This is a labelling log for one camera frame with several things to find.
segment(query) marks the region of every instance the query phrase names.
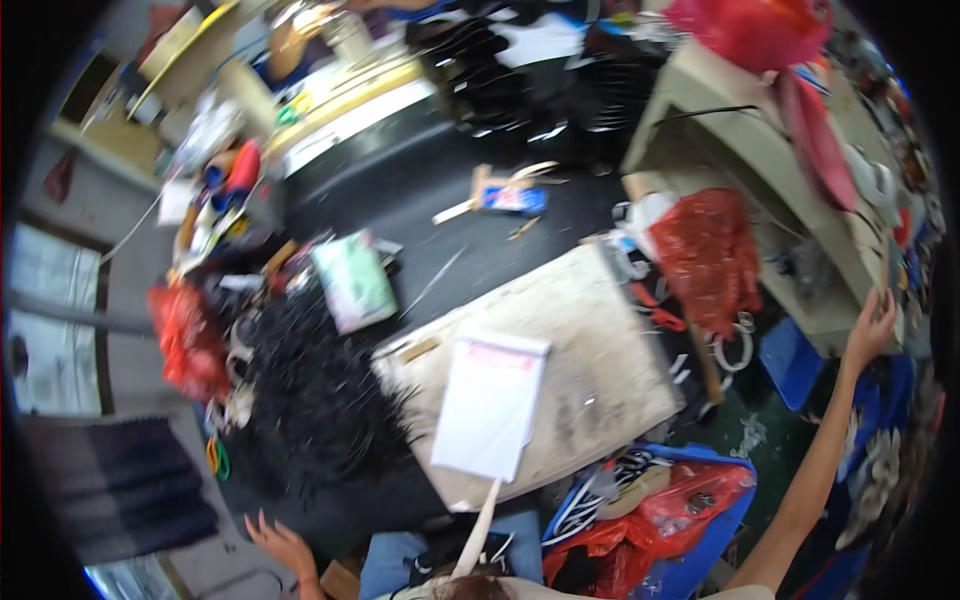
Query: black tabletop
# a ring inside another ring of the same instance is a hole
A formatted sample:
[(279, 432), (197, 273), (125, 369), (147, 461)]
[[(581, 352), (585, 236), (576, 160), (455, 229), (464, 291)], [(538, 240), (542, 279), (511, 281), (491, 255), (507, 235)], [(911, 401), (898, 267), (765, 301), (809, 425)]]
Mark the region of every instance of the black tabletop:
[[(552, 60), (526, 67), (539, 93), (550, 94), (563, 84), (563, 64)], [(546, 213), (517, 240), (507, 238), (526, 223), (522, 217), (469, 213), (432, 224), (431, 217), (468, 198), (478, 164), (489, 163), (494, 172), (510, 174), (526, 164), (576, 152), (568, 137), (551, 141), (552, 147), (518, 150), (514, 140), (472, 138), (445, 121), (426, 99), (340, 142), (288, 178), (288, 233), (302, 242), (326, 228), (338, 234), (369, 228), (377, 237), (402, 244), (400, 270), (392, 277), (401, 312), (463, 250), (402, 319), (365, 330), (385, 340), (427, 324), (568, 252), (581, 238), (612, 227), (613, 205), (627, 200), (619, 175), (614, 169), (597, 177), (589, 168), (568, 168), (552, 176), (568, 182), (544, 186)], [(685, 343), (685, 338), (677, 339)], [(695, 387), (685, 392), (696, 396), (697, 377), (689, 381)], [(445, 513), (413, 459), (382, 481), (324, 490), (309, 506), (295, 493), (266, 501), (236, 478), (221, 489), (241, 531), (242, 513), (263, 505), (269, 517), (280, 518), (331, 555), (366, 534), (417, 528)]]

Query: curtain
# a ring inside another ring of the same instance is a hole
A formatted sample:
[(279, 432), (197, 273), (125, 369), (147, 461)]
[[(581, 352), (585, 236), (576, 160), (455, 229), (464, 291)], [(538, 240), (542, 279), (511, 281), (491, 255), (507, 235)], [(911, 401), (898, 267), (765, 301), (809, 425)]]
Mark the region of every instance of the curtain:
[(83, 564), (121, 561), (217, 533), (203, 479), (165, 418), (71, 423), (24, 417), (37, 475)]

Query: metal rod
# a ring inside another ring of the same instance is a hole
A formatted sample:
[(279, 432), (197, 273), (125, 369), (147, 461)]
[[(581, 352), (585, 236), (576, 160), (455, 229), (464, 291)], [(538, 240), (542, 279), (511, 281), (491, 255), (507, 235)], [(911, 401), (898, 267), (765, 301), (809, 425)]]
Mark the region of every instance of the metal rod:
[(88, 325), (111, 333), (126, 333), (137, 337), (155, 336), (154, 326), (149, 319), (99, 310), (80, 310), (14, 290), (10, 290), (10, 296), (13, 308), (21, 312)]

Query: workbench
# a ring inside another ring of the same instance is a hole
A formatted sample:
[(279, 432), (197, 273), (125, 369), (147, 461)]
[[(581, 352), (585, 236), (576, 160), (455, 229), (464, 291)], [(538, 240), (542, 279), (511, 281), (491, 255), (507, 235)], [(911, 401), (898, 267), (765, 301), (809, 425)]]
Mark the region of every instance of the workbench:
[[(563, 85), (564, 63), (560, 59), (528, 65), (538, 94), (556, 95)], [(420, 100), (332, 145), (293, 173), (285, 182), (287, 230), (295, 239), (307, 240), (328, 227), (369, 228), (377, 237), (403, 244), (397, 257), (400, 269), (391, 277), (399, 312), (412, 304), (451, 256), (466, 247), (403, 319), (364, 329), (374, 340), (398, 339), (570, 252), (581, 238), (612, 227), (611, 207), (628, 200), (619, 176), (595, 177), (583, 171), (564, 175), (567, 183), (547, 187), (547, 212), (515, 241), (507, 238), (526, 222), (524, 218), (470, 213), (439, 227), (431, 223), (432, 216), (468, 198), (476, 165), (489, 163), (495, 172), (512, 173), (568, 143), (556, 138), (550, 142), (557, 146), (520, 156), (493, 136), (473, 139), (458, 132), (434, 110), (430, 99)], [(636, 326), (642, 326), (640, 317)], [(679, 393), (685, 400), (684, 413), (695, 420), (706, 400), (697, 367), (693, 370)], [(636, 420), (632, 425), (636, 430), (628, 434), (621, 429), (616, 435), (640, 436), (659, 418)], [(416, 445), (414, 450), (420, 454)], [(595, 447), (579, 454), (579, 460), (557, 470), (557, 476), (601, 450)], [(263, 506), (268, 518), (279, 518), (312, 546), (337, 556), (365, 535), (418, 529), (428, 518), (446, 515), (448, 505), (435, 491), (435, 483), (411, 457), (379, 482), (324, 489), (309, 505), (292, 492), (278, 500), (263, 498), (236, 477), (221, 483), (221, 490), (241, 531), (243, 513)]]
[[(530, 442), (500, 500), (586, 467), (685, 406), (666, 376), (672, 357), (646, 335), (652, 328), (620, 293), (600, 244), (574, 248), (378, 351), (381, 380), (416, 390), (404, 405), (417, 436), (412, 447), (449, 510), (479, 510), (490, 488), (484, 477), (430, 464), (454, 340), (463, 327), (550, 344)], [(403, 348), (427, 340), (439, 345), (409, 362), (400, 358)]]

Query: jeans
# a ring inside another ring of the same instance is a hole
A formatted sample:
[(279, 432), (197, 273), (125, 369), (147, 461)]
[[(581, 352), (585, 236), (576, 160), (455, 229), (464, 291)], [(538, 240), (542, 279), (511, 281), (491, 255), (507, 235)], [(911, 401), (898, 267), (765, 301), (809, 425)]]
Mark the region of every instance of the jeans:
[[(536, 511), (497, 518), (492, 533), (510, 535), (507, 558), (517, 577), (543, 584), (543, 559), (540, 553), (540, 523)], [(392, 594), (410, 583), (410, 567), (405, 558), (416, 558), (427, 551), (423, 536), (408, 531), (376, 534), (370, 542), (367, 561), (360, 573), (359, 600), (373, 600)]]

